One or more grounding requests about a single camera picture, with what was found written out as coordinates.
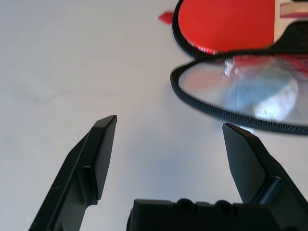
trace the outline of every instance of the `red rubber paddle surface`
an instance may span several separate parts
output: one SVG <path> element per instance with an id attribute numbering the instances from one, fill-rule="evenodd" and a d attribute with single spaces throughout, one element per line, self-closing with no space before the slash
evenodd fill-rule
<path id="1" fill-rule="evenodd" d="M 184 0 L 179 26 L 206 52 L 263 49 L 274 41 L 275 0 Z"/>

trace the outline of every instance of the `ping pong paddle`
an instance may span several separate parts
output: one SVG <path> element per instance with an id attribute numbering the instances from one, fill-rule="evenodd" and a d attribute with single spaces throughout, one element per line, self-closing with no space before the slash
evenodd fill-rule
<path id="1" fill-rule="evenodd" d="M 308 21 L 308 2 L 291 0 L 183 0 L 179 27 L 207 53 L 264 49 L 296 21 Z"/>

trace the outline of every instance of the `plastic cover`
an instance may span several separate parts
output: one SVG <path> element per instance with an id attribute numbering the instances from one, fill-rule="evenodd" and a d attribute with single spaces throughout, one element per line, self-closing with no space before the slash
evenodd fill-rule
<path id="1" fill-rule="evenodd" d="M 308 57 L 240 55 L 199 63 L 179 79 L 189 95 L 270 122 L 308 125 Z"/>

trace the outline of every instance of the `wooden handle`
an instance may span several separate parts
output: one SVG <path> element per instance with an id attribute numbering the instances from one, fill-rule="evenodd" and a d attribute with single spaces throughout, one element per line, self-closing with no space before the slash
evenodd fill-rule
<path id="1" fill-rule="evenodd" d="M 280 18 L 308 18 L 308 2 L 281 4 Z"/>

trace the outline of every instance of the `white table surface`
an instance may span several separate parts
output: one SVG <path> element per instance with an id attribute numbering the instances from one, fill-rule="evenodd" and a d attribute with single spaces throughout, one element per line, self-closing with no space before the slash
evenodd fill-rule
<path id="1" fill-rule="evenodd" d="M 191 60 L 158 21 L 177 0 L 2 0 L 0 223 L 27 230 L 67 153 L 116 114 L 109 172 L 82 231 L 124 231 L 135 198 L 240 202 L 217 121 L 169 74 Z M 307 139 L 257 132 L 308 199 Z"/>

